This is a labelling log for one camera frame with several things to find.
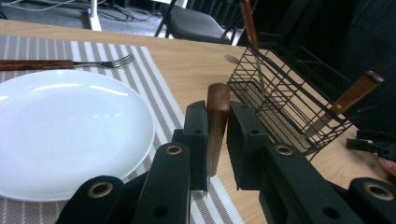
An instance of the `striped placemat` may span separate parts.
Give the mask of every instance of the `striped placemat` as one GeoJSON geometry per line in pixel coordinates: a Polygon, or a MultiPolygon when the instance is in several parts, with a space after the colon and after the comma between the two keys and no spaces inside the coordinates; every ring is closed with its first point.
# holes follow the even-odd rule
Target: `striped placemat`
{"type": "MultiPolygon", "coordinates": [[[[149,102],[152,111],[155,113],[157,130],[150,153],[144,162],[124,179],[125,182],[149,170],[155,149],[164,143],[170,142],[173,130],[182,128],[184,123],[184,115],[155,62],[152,60],[148,49],[102,43],[0,35],[0,59],[109,61],[129,53],[133,53],[136,59],[130,66],[122,69],[79,68],[113,77],[130,86],[149,102]]],[[[32,72],[0,72],[0,81],[4,82],[32,72]]],[[[21,202],[0,196],[0,222],[9,224],[54,223],[65,204],[66,202],[21,202]]],[[[211,188],[207,197],[201,191],[194,191],[191,194],[191,223],[243,223],[217,176],[211,179],[211,188]]]]}

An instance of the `wooden handle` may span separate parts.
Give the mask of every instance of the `wooden handle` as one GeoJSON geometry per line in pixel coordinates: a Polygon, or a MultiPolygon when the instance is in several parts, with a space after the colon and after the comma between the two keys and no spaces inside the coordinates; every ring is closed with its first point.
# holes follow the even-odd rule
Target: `wooden handle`
{"type": "Polygon", "coordinates": [[[342,114],[361,98],[373,91],[384,81],[379,74],[373,71],[365,72],[349,87],[330,108],[336,115],[342,114]]]}
{"type": "Polygon", "coordinates": [[[213,176],[218,168],[222,140],[230,114],[230,90],[225,84],[215,83],[209,86],[206,112],[209,129],[206,168],[207,176],[213,176]]]}
{"type": "Polygon", "coordinates": [[[0,60],[0,71],[72,68],[71,60],[0,60]]]}
{"type": "Polygon", "coordinates": [[[257,37],[256,28],[254,26],[251,4],[249,0],[240,0],[242,16],[244,18],[245,29],[247,31],[247,39],[253,47],[259,48],[259,38],[257,37]]]}

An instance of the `chair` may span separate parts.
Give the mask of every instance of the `chair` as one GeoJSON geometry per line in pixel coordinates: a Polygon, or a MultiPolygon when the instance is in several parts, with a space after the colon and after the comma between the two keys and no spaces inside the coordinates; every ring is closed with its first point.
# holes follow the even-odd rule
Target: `chair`
{"type": "Polygon", "coordinates": [[[187,39],[200,42],[231,45],[233,43],[237,24],[242,20],[239,5],[235,0],[218,0],[227,8],[236,8],[238,13],[233,21],[222,28],[216,20],[204,12],[199,12],[175,6],[177,0],[172,0],[165,12],[154,36],[158,36],[163,26],[166,26],[165,37],[171,35],[177,39],[187,39]]]}

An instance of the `utensil holder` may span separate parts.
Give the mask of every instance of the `utensil holder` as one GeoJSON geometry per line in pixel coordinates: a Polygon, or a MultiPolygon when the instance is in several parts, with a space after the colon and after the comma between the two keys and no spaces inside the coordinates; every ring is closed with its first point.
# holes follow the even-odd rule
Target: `utensil holder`
{"type": "Polygon", "coordinates": [[[265,49],[247,46],[228,81],[235,96],[255,110],[271,141],[293,145],[305,155],[327,146],[364,114],[357,105],[338,116],[330,110],[349,85],[303,47],[290,53],[277,43],[266,43],[265,49]],[[307,136],[304,132],[325,113],[332,120],[307,136]]]}

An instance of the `knife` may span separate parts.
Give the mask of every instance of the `knife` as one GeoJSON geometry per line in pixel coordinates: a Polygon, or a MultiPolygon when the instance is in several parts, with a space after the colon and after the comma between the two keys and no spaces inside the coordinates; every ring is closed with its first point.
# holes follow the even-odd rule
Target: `knife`
{"type": "Polygon", "coordinates": [[[0,60],[0,71],[73,68],[71,60],[0,60]]]}
{"type": "MultiPolygon", "coordinates": [[[[332,105],[330,110],[339,115],[356,104],[361,98],[375,90],[384,81],[379,74],[373,71],[365,72],[349,87],[332,105]]],[[[324,114],[317,119],[304,133],[306,137],[311,137],[318,133],[326,124],[332,120],[332,115],[324,114]]]]}
{"type": "Polygon", "coordinates": [[[230,114],[230,89],[223,83],[215,83],[208,87],[206,113],[208,121],[209,140],[207,143],[206,177],[216,174],[219,154],[230,114]]]}
{"type": "MultiPolygon", "coordinates": [[[[245,30],[247,33],[247,40],[253,46],[253,48],[260,49],[259,38],[257,37],[256,27],[254,25],[253,14],[252,14],[253,11],[252,11],[250,1],[249,0],[239,0],[239,6],[241,8],[241,13],[242,13],[242,16],[244,19],[245,30]]],[[[261,61],[258,56],[255,56],[255,61],[256,61],[256,69],[257,69],[257,72],[259,73],[259,85],[263,92],[264,73],[262,72],[261,61]]]]}

